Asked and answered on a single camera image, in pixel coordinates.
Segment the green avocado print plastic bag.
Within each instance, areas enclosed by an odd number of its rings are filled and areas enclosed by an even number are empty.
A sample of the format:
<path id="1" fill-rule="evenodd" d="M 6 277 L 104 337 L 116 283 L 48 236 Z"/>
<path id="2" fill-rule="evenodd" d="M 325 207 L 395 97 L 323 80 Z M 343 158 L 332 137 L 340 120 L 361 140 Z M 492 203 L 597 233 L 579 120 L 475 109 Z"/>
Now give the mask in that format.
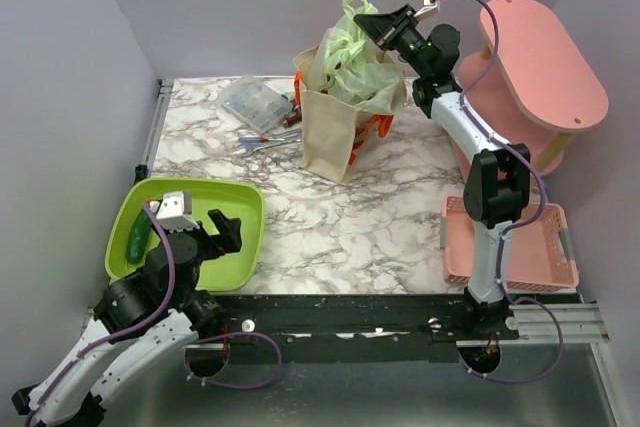
<path id="1" fill-rule="evenodd" d="M 368 0 L 342 0 L 342 7 L 344 15 L 320 42 L 306 86 L 357 110 L 392 115 L 406 99 L 403 70 L 354 22 L 378 9 Z"/>

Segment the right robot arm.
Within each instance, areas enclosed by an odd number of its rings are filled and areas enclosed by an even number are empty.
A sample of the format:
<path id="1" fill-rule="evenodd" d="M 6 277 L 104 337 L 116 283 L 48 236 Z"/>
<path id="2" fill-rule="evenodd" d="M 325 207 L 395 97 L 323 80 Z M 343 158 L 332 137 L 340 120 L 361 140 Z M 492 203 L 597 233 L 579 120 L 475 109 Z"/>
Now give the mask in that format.
<path id="1" fill-rule="evenodd" d="M 397 52 L 413 68 L 415 104 L 470 164 L 463 203 L 474 224 L 473 266 L 454 324 L 471 338 L 483 338 L 509 314 L 511 229 L 529 203 L 529 149 L 498 135 L 465 102 L 453 75 L 460 43 L 453 26 L 439 24 L 423 37 L 409 5 L 388 14 L 357 14 L 353 20 L 378 48 Z"/>

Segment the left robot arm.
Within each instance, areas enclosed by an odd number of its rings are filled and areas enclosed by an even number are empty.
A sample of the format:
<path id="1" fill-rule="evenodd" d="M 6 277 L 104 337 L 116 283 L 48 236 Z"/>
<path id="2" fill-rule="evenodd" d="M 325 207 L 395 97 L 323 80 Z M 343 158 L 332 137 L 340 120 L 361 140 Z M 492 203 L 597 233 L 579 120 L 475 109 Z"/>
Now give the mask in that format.
<path id="1" fill-rule="evenodd" d="M 14 393 L 13 404 L 26 425 L 92 421 L 107 398 L 91 391 L 99 380 L 121 387 L 126 377 L 165 352 L 195 340 L 212 341 L 222 332 L 221 307 L 196 285 L 203 262 L 241 250 L 241 220 L 213 209 L 208 216 L 217 232 L 210 235 L 200 223 L 189 231 L 170 232 L 150 205 L 144 205 L 143 213 L 160 238 L 159 246 L 134 273 L 107 288 L 60 365 L 40 384 Z"/>

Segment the beige canvas tote bag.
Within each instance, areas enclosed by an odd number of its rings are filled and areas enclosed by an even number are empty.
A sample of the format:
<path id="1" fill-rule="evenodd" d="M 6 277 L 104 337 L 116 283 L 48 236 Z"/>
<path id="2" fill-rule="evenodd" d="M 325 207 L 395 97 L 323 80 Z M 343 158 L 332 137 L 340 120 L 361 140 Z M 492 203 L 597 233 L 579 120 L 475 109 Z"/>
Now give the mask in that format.
<path id="1" fill-rule="evenodd" d="M 354 164 L 371 133 L 384 138 L 394 116 L 357 110 L 306 86 L 306 77 L 318 47 L 298 54 L 297 91 L 302 112 L 303 154 L 299 166 L 339 184 L 349 181 Z"/>

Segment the silver wrench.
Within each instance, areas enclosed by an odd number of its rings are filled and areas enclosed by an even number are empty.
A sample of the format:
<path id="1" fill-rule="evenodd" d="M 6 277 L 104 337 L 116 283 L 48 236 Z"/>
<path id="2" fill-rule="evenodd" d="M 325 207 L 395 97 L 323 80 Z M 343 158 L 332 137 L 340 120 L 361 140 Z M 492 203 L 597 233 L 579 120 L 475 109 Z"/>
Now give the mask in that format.
<path id="1" fill-rule="evenodd" d="M 238 153 L 238 156 L 241 158 L 245 158 L 262 150 L 266 150 L 274 147 L 292 145 L 292 144 L 299 144 L 300 142 L 301 142 L 300 139 L 285 139 L 285 140 L 278 140 L 278 141 L 271 140 L 271 141 L 266 141 L 261 143 L 248 143 L 243 145 L 241 151 Z"/>

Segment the green cucumber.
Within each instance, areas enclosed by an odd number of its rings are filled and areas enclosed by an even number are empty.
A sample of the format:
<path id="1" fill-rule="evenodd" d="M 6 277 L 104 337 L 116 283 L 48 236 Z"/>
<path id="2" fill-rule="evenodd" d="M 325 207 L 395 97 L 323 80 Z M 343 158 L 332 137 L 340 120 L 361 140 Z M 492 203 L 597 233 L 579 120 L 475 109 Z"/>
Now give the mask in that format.
<path id="1" fill-rule="evenodd" d="M 151 221 L 144 210 L 137 215 L 131 230 L 129 232 L 126 260 L 131 264 L 137 264 L 142 261 L 149 236 L 151 232 Z"/>

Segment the brown small bottle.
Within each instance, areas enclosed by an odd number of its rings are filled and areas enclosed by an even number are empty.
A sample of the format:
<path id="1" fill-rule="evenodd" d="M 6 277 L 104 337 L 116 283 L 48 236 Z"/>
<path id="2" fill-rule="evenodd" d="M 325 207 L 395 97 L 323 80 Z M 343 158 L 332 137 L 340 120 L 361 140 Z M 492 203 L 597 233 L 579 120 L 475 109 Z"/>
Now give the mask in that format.
<path id="1" fill-rule="evenodd" d="M 302 115 L 300 113 L 297 113 L 297 114 L 294 114 L 294 115 L 292 115 L 290 117 L 285 118 L 282 121 L 282 125 L 285 128 L 290 128 L 293 125 L 296 125 L 296 124 L 300 123 L 301 121 L 302 121 Z"/>

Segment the clear plastic organizer box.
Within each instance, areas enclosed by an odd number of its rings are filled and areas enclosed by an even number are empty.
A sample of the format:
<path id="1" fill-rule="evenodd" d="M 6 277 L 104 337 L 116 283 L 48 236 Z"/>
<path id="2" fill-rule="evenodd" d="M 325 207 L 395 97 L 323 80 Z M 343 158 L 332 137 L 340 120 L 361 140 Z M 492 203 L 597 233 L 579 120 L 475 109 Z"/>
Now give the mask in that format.
<path id="1" fill-rule="evenodd" d="M 293 110 L 286 96 L 250 75 L 242 76 L 222 89 L 216 101 L 260 135 L 280 126 Z"/>

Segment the pink two-tier shelf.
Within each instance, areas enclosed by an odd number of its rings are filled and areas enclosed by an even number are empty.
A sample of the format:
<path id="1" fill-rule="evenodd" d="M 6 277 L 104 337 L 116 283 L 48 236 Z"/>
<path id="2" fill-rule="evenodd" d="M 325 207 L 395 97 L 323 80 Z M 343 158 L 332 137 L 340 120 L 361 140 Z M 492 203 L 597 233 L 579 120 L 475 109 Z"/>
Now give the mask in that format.
<path id="1" fill-rule="evenodd" d="M 568 144 L 601 123 L 607 93 L 564 25 L 535 0 L 490 0 L 479 16 L 484 44 L 458 79 L 486 122 L 531 152 L 538 172 L 558 168 Z"/>

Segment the pink plastic basket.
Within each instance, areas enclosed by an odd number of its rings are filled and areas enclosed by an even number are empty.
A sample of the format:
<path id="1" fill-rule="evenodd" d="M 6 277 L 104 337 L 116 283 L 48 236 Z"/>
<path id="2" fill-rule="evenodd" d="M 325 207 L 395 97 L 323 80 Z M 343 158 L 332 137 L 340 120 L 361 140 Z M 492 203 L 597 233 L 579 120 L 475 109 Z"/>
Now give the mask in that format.
<path id="1" fill-rule="evenodd" d="M 440 248 L 444 280 L 465 284 L 473 265 L 474 227 L 463 199 L 448 196 L 441 211 Z M 511 243 L 507 283 L 511 289 L 557 292 L 574 289 L 579 273 L 562 207 L 545 205 L 532 224 L 515 230 Z"/>

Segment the blue handled tool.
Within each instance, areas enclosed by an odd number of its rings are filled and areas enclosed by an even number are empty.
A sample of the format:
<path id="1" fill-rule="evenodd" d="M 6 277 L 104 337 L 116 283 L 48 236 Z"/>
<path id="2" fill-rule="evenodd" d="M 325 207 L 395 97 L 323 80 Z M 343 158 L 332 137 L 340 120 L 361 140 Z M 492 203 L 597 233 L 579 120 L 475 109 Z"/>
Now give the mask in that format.
<path id="1" fill-rule="evenodd" d="M 284 138 L 284 137 L 245 136 L 245 137 L 240 137 L 238 139 L 238 142 L 241 144 L 259 144 L 259 143 L 278 142 L 278 141 L 285 141 L 285 140 L 287 140 L 287 138 Z"/>

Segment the black table front rail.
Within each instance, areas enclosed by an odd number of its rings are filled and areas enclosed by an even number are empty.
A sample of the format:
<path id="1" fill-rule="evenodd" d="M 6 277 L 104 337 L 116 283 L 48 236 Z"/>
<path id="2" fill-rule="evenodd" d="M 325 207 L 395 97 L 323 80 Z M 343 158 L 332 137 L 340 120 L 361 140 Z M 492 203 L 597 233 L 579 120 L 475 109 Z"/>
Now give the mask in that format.
<path id="1" fill-rule="evenodd" d="M 219 343 L 219 357 L 285 362 L 451 362 L 458 341 L 504 334 L 507 306 L 475 310 L 464 295 L 222 295 L 195 291 L 178 311 L 186 331 Z"/>

